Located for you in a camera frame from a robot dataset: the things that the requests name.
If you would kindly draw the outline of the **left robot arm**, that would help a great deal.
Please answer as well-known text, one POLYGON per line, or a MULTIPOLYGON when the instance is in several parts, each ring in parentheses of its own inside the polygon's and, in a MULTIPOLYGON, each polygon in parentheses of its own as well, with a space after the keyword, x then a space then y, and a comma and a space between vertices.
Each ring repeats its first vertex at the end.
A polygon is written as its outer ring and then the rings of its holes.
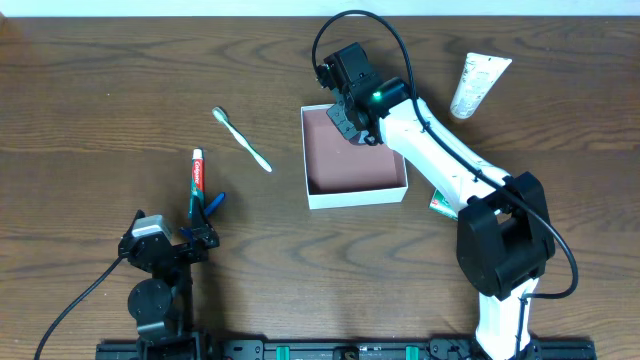
POLYGON ((218 354, 211 335, 194 328, 191 265, 207 261, 209 250, 219 245, 199 200, 191 205, 189 231, 185 243, 173 245, 164 218, 139 210, 118 245, 119 256, 151 275, 127 300, 136 321, 139 359, 212 359, 218 354))

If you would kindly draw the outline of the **white lotion tube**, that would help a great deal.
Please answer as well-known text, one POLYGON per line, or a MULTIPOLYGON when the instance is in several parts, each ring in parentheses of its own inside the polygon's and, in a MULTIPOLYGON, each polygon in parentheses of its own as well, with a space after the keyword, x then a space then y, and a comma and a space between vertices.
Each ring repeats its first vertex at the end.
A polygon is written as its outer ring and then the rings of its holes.
POLYGON ((468 53, 449 109, 453 118, 465 121, 472 117, 511 63, 510 58, 468 53))

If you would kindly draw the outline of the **white cardboard box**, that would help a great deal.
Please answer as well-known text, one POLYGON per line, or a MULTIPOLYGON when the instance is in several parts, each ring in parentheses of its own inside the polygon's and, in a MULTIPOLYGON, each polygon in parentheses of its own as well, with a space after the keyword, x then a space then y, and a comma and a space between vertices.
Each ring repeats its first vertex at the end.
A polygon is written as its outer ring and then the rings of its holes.
POLYGON ((300 109, 311 210, 399 203, 408 190, 404 158, 385 145, 354 145, 327 115, 330 106, 300 109))

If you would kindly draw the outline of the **red green toothpaste tube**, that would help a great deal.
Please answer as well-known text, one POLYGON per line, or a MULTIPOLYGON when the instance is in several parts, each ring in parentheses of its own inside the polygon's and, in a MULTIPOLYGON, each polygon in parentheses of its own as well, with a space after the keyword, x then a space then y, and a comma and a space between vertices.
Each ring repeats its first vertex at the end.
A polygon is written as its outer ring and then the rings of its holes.
POLYGON ((204 201, 204 154, 201 148, 195 148, 192 153, 189 218, 193 215, 194 206, 203 206, 204 201))

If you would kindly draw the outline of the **green white toothbrush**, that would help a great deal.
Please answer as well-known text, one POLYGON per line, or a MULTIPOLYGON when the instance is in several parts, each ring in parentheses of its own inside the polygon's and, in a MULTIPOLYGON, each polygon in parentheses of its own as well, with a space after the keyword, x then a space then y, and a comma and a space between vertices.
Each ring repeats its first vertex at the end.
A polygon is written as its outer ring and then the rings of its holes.
POLYGON ((273 171, 270 163, 251 145, 246 137, 236 129, 236 127, 230 122, 227 113, 221 107, 214 107, 212 109, 212 115, 219 123, 224 125, 229 130, 229 132, 235 138, 236 142, 245 150, 247 150, 249 154, 254 158, 254 160, 267 173, 271 173, 273 171))

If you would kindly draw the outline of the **green soap bar box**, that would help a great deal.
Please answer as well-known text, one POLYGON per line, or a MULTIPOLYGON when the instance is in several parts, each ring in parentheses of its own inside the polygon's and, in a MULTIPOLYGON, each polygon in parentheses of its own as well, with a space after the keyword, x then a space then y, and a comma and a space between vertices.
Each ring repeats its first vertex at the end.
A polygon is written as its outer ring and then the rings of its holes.
POLYGON ((453 220, 457 220, 457 213, 454 211, 454 209, 451 207, 451 205, 448 203, 448 201, 446 200, 446 198, 444 197, 444 195, 442 193, 440 193, 438 190, 434 191, 434 194, 431 198, 431 201, 429 203, 429 209, 432 211, 435 211, 441 215, 444 215, 450 219, 453 220))

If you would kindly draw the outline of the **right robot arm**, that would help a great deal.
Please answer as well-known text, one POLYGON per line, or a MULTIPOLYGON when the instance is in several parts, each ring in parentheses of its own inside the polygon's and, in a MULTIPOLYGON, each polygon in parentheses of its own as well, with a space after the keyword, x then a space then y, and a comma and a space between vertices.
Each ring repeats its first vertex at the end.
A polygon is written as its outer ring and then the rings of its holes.
POLYGON ((358 43, 315 70, 336 99, 327 113, 344 138, 387 145, 452 207, 457 261, 479 293, 475 339, 482 351, 491 359, 522 354, 530 342, 529 308, 520 299, 535 290, 555 253, 540 182, 530 173, 512 177, 471 151, 423 100, 412 100, 406 82, 382 80, 358 43))

